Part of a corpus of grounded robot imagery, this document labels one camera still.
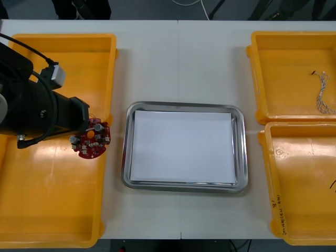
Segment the orange plastic tray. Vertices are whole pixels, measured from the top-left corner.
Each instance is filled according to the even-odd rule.
[[[270,122],[259,142],[272,232],[291,245],[336,245],[336,122]]]
[[[111,123],[116,38],[112,34],[16,35],[16,39],[58,61],[67,76],[60,94],[76,96],[90,113]],[[17,45],[34,70],[39,56]],[[91,247],[103,233],[101,203],[106,155],[81,159],[69,138],[40,142],[24,150],[16,138],[0,141],[0,248]]]
[[[247,47],[257,121],[331,121],[316,105],[321,89],[313,71],[329,75],[324,102],[336,110],[336,32],[256,31]]]

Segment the metal tray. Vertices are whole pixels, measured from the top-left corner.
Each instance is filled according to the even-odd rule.
[[[132,150],[134,135],[135,112],[201,112],[201,113],[230,113],[233,130],[233,155],[235,167],[235,183],[194,183],[194,182],[157,182],[157,181],[132,181]],[[245,127],[242,112],[234,106],[197,104],[180,102],[135,102],[127,111],[125,127],[123,160],[121,179],[124,185],[131,189],[176,191],[176,192],[225,192],[238,193],[244,190],[248,183],[247,158],[245,143]]]

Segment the table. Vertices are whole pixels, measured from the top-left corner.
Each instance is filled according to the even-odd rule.
[[[246,56],[255,30],[331,30],[334,22],[4,20],[1,32],[114,33],[112,142],[102,238],[265,239],[271,212]],[[238,195],[133,191],[120,180],[123,126],[135,101],[231,104],[245,117],[249,185]]]

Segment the red circuit board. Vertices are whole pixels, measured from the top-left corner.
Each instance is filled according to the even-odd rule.
[[[98,118],[89,119],[89,128],[83,134],[70,138],[72,149],[79,152],[79,156],[84,159],[94,159],[103,154],[105,145],[110,144],[111,134],[107,122],[101,122]]]

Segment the white paper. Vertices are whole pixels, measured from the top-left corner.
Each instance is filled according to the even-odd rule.
[[[131,180],[234,183],[230,113],[136,111]]]

